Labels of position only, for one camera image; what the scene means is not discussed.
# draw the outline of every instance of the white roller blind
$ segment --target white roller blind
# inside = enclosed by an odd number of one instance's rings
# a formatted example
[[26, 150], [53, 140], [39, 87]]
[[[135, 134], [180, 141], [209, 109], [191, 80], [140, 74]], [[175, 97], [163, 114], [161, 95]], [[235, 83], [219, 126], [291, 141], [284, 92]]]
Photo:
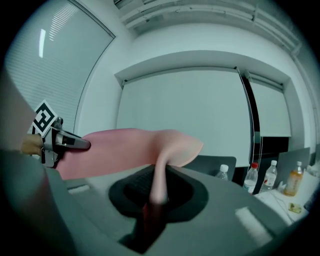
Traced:
[[112, 39], [71, 2], [51, 0], [21, 28], [5, 67], [33, 109], [46, 99], [63, 118], [63, 128], [73, 132], [85, 83]]
[[262, 137], [291, 137], [288, 108], [283, 92], [267, 84], [250, 82], [259, 115]]
[[249, 165], [250, 116], [236, 72], [185, 70], [127, 83], [117, 128], [175, 129], [204, 142], [200, 155], [236, 157]]

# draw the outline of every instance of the white table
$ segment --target white table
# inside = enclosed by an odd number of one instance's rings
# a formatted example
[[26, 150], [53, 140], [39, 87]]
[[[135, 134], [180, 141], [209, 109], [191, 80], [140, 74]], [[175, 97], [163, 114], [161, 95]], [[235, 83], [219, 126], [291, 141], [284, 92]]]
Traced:
[[[288, 225], [291, 225], [308, 215], [309, 212], [304, 208], [304, 204], [316, 190], [319, 181], [319, 178], [314, 177], [305, 171], [299, 190], [295, 196], [286, 196], [282, 191], [273, 189], [271, 191], [256, 194], [255, 197], [278, 213]], [[289, 203], [301, 205], [301, 213], [289, 211]]]

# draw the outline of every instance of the pink cloth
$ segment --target pink cloth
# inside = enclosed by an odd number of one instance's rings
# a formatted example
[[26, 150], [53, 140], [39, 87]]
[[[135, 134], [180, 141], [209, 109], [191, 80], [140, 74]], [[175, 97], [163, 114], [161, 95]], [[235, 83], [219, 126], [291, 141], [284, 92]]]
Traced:
[[155, 164], [150, 201], [167, 200], [166, 165], [182, 167], [200, 153], [203, 142], [177, 130], [104, 130], [88, 134], [88, 150], [71, 149], [64, 153], [56, 169], [62, 179], [79, 179], [121, 172]]

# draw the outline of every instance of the red bottle cap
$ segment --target red bottle cap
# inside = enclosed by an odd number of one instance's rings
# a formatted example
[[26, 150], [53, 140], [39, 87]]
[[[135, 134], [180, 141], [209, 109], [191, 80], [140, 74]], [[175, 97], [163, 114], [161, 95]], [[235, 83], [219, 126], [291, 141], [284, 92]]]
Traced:
[[254, 168], [254, 169], [257, 169], [258, 168], [258, 163], [257, 162], [253, 162], [251, 164], [251, 167]]

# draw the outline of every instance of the white bottle cap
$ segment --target white bottle cap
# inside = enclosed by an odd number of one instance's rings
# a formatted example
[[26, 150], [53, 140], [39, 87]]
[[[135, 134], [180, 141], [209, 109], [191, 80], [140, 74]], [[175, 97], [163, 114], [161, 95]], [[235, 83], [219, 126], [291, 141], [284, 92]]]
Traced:
[[220, 171], [226, 173], [229, 169], [229, 166], [226, 164], [221, 164]]

